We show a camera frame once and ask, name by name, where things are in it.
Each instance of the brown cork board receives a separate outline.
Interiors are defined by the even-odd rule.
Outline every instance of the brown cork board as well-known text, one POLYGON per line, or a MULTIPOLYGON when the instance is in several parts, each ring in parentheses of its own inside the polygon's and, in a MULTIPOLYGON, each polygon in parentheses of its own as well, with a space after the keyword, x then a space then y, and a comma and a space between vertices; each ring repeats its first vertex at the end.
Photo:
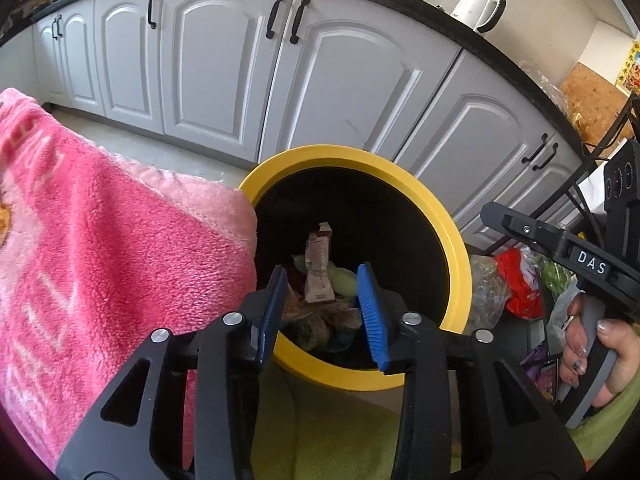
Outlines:
MULTIPOLYGON (((566 96, 572 114, 581 114, 582 119, 578 122, 577 130, 580 138, 590 144, 600 142, 627 100, 626 95, 615 85, 582 63, 576 63, 560 85, 560 90, 566 96)), ((619 140, 633 136, 634 131, 627 123, 619 140)), ((615 148, 615 145, 608 148, 602 152, 602 156, 609 156, 615 148)))

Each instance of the yellow ring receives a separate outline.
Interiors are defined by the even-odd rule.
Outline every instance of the yellow ring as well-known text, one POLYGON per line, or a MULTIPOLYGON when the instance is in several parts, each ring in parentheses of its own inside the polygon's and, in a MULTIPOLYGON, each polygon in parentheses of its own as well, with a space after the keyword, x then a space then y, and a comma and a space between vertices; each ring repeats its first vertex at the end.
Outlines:
MULTIPOLYGON (((283 178, 310 168, 357 170, 383 180, 403 193, 423 212, 436 231, 449 266, 449 303, 440 328, 462 333, 471 308, 471 269, 460 232, 436 197, 414 176, 392 162, 345 146, 316 144, 279 153, 255 168, 240 189, 256 206, 264 193, 283 178)), ((307 381, 360 392, 401 386, 404 375, 386 376, 377 370, 351 370, 317 359, 278 334, 274 358, 286 370, 307 381)))

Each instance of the pink fleece fabric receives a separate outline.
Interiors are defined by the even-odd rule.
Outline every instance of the pink fleece fabric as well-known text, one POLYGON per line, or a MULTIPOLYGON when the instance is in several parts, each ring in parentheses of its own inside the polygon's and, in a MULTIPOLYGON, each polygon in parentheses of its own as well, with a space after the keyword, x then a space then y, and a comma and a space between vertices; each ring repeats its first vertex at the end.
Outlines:
POLYGON ((155 328, 201 329, 255 290, 238 190, 112 156, 0 94, 0 402, 51 469, 155 328))

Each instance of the floor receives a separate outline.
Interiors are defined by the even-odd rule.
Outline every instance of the floor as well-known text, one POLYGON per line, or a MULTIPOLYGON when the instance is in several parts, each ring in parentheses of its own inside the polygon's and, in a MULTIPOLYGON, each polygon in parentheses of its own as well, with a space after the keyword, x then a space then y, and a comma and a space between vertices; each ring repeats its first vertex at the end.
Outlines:
POLYGON ((207 180, 222 182, 229 187, 238 187, 248 173, 246 170, 230 166, 208 156, 176 148, 159 140, 132 134, 60 110, 53 110, 52 115, 70 130, 92 140, 109 152, 133 158, 148 166, 201 176, 207 180))

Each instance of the human hand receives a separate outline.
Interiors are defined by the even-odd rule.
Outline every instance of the human hand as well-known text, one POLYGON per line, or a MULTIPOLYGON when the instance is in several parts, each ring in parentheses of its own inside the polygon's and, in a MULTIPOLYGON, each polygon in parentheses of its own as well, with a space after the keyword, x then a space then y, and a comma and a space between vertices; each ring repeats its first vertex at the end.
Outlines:
MULTIPOLYGON (((578 294, 567 310, 570 316, 576 316, 566 329, 566 345, 560 365, 561 379, 578 387, 580 376, 587 370, 587 333, 578 317, 582 309, 583 294, 578 294)), ((640 337, 633 327, 620 319, 601 319, 597 324, 598 339, 607 348, 618 352, 609 378, 599 391, 593 405, 601 408, 609 404, 617 394, 624 390, 634 378, 640 367, 640 337)))

